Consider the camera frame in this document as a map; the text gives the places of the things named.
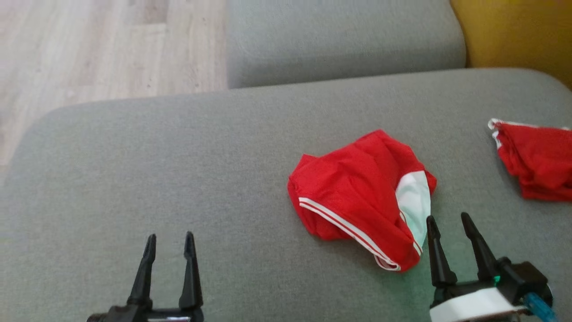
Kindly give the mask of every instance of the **wooden floor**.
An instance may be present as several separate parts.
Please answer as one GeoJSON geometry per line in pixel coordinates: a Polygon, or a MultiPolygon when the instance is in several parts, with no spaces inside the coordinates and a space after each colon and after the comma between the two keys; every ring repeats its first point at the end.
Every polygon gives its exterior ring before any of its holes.
{"type": "Polygon", "coordinates": [[[0,0],[0,182],[58,107],[226,88],[225,0],[0,0]]]}

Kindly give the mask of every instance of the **red cloth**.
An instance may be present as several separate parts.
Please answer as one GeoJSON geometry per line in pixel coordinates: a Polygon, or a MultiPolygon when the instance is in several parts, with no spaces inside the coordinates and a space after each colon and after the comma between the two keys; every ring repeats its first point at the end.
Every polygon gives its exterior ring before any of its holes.
{"type": "Polygon", "coordinates": [[[435,186],[409,146],[378,130],[321,158],[303,155],[288,192],[311,234],[354,238],[382,268],[405,271],[419,261],[435,186]]]}
{"type": "Polygon", "coordinates": [[[572,201],[572,131],[491,120],[498,154],[526,199],[572,201]]]}

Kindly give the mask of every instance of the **gray sofa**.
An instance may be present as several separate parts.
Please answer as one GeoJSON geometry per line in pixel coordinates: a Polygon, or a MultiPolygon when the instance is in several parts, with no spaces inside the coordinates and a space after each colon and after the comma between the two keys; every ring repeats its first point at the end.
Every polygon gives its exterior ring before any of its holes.
{"type": "Polygon", "coordinates": [[[428,321],[426,254],[383,271],[356,242],[310,236],[286,192],[303,153],[382,128],[437,177],[432,212],[460,280],[476,277],[467,211],[571,316],[571,206],[523,200],[486,127],[570,125],[571,106],[545,74],[461,69],[62,108],[26,134],[1,194],[2,311],[81,321],[123,303],[150,233],[152,298],[175,306],[192,230],[210,321],[428,321]]]}
{"type": "Polygon", "coordinates": [[[463,68],[449,0],[229,0],[230,88],[463,68]]]}

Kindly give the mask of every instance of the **gray upholstery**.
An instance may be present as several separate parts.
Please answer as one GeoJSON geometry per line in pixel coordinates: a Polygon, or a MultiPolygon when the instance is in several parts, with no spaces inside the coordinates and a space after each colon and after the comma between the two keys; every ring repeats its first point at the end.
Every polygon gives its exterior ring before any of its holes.
{"type": "Polygon", "coordinates": [[[448,0],[228,0],[230,88],[462,68],[448,0]]]}
{"type": "Polygon", "coordinates": [[[382,128],[438,179],[432,213],[460,280],[460,212],[497,256],[530,260],[572,316],[572,207],[523,200],[486,124],[572,124],[572,93],[528,70],[453,70],[91,103],[25,135],[1,193],[3,321],[82,321],[126,300],[156,233],[152,298],[176,306],[195,233],[208,321],[428,321],[429,260],[386,272],[310,236],[288,198],[303,153],[382,128]]]}

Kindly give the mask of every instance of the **blue cable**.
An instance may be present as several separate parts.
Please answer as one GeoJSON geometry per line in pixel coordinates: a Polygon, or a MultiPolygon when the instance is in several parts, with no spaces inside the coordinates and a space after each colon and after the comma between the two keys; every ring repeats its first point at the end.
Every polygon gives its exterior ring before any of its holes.
{"type": "Polygon", "coordinates": [[[525,306],[542,322],[558,322],[554,311],[536,293],[530,292],[525,295],[525,306]]]}

